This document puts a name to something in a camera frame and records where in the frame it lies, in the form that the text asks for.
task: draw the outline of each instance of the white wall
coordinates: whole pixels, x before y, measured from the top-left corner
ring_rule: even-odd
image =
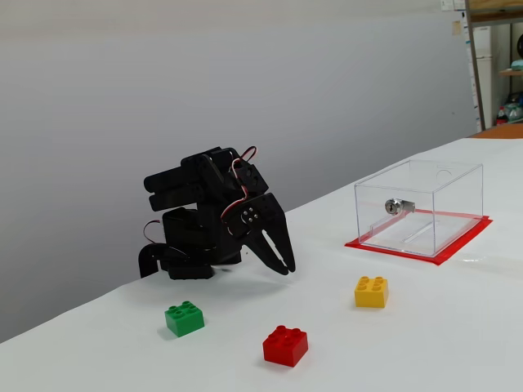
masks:
[[[42,2],[0,5],[0,341],[136,279],[188,154],[257,145],[288,210],[475,131],[439,2]]]

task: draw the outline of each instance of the white tabletop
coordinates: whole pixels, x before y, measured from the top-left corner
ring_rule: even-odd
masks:
[[[288,214],[295,274],[244,252],[210,280],[130,283],[1,344],[0,390],[520,390],[523,141],[459,140],[417,157],[485,164],[494,223],[441,267],[344,247],[357,233],[348,185]],[[385,309],[354,307],[363,275],[388,279]],[[176,338],[163,312],[185,300],[206,326]],[[263,360],[280,324],[308,334],[295,368]]]

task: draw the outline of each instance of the orange surface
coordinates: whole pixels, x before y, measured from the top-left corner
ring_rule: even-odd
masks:
[[[523,124],[507,124],[471,136],[475,139],[523,139]]]

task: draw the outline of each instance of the black robotic arm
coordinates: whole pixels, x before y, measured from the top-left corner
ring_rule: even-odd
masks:
[[[211,278],[211,265],[241,262],[249,247],[265,265],[286,275],[294,272],[293,249],[285,214],[254,165],[232,149],[216,147],[184,158],[181,165],[145,178],[153,211],[163,214],[166,243],[151,243],[139,255],[144,278],[158,261],[173,279]],[[183,206],[196,203],[196,209]],[[267,242],[274,242],[280,260]]]

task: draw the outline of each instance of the clear acrylic box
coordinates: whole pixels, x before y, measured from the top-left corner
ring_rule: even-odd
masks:
[[[409,160],[357,182],[355,201],[361,244],[434,257],[481,221],[483,165]]]

